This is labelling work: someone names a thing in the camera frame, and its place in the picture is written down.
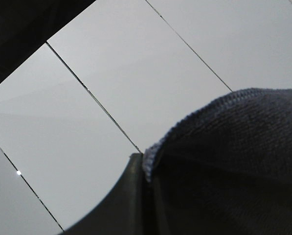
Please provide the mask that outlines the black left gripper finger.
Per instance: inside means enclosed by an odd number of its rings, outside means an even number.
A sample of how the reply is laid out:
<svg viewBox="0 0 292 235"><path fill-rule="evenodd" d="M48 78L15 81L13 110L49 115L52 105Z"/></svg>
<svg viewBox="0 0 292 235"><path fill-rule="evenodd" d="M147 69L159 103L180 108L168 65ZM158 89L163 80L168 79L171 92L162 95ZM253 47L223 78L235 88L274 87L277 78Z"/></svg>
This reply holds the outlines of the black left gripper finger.
<svg viewBox="0 0 292 235"><path fill-rule="evenodd" d="M162 203L142 170L143 155L133 153L107 196L65 235L168 235Z"/></svg>

